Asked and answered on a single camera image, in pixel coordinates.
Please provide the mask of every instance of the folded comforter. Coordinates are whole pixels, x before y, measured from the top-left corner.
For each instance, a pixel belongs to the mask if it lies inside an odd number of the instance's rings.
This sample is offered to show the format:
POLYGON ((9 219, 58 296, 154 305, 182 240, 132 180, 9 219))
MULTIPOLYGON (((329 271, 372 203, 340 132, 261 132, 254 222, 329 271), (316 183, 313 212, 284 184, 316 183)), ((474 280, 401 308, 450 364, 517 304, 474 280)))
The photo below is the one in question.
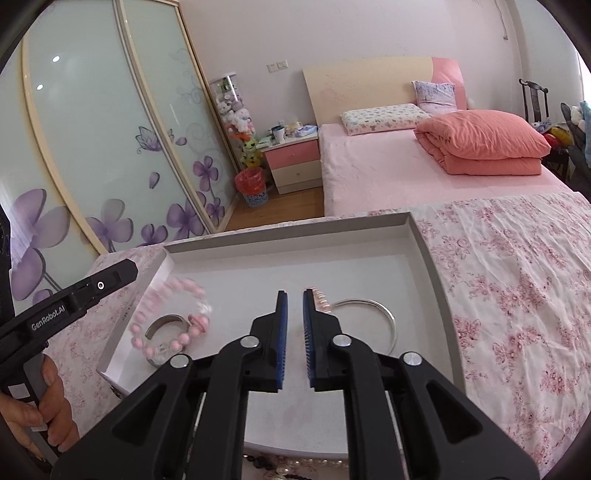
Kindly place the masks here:
POLYGON ((435 116, 418 124, 415 136, 451 175, 539 175, 551 150, 525 120, 494 110, 435 116))

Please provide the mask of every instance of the silver screw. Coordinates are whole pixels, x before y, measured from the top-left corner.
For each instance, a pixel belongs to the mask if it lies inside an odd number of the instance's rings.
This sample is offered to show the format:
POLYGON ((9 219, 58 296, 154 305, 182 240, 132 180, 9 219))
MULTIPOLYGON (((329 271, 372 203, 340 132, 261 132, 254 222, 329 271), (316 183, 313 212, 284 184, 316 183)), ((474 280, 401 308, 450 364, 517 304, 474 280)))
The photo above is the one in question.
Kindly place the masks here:
POLYGON ((417 365, 423 363, 423 357, 420 356, 417 352, 406 352, 402 357, 402 360, 404 360, 405 364, 412 365, 413 367, 416 367, 417 365))
POLYGON ((187 355, 175 355, 170 359, 170 365, 174 368, 185 368, 189 364, 187 355))
POLYGON ((242 345, 244 348, 254 348, 258 346, 258 344, 259 339, 252 335, 246 336, 240 340, 240 345, 242 345))
POLYGON ((335 335, 333 337, 333 343, 336 346, 349 346, 353 343, 353 340, 351 340, 351 337, 348 335, 335 335))

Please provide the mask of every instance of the trash can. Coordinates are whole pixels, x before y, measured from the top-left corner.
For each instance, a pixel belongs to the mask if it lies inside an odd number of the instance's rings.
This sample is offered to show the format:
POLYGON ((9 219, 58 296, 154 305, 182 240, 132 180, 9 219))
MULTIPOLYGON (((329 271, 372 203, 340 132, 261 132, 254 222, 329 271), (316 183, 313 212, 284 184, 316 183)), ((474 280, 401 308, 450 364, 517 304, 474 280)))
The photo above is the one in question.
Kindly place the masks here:
POLYGON ((265 186, 265 171, 261 167, 242 170, 234 177, 234 183, 249 207, 258 207, 269 199, 265 186))

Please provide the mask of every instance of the pink drawer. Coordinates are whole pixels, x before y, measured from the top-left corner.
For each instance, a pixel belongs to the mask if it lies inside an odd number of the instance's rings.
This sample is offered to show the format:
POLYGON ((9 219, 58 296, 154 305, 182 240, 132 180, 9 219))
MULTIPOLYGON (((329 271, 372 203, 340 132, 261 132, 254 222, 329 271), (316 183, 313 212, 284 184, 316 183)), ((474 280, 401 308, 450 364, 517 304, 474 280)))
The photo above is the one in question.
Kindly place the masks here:
POLYGON ((265 153, 272 170, 320 159, 318 140, 286 145, 265 153))

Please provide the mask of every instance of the hand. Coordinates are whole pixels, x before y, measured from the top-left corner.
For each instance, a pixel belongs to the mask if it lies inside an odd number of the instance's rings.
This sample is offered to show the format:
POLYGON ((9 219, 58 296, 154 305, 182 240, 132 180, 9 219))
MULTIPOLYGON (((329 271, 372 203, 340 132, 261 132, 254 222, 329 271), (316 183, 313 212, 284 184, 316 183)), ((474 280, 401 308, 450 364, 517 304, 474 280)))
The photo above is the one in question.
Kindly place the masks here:
POLYGON ((6 420, 12 434, 23 447, 39 458, 43 456, 22 429, 38 427, 43 422, 48 425, 48 441, 65 452, 80 438, 78 427, 72 420, 72 407, 64 398, 64 384, 57 373, 53 360, 45 356, 41 374, 48 388, 39 403, 39 410, 26 403, 0 393, 0 413, 6 420))

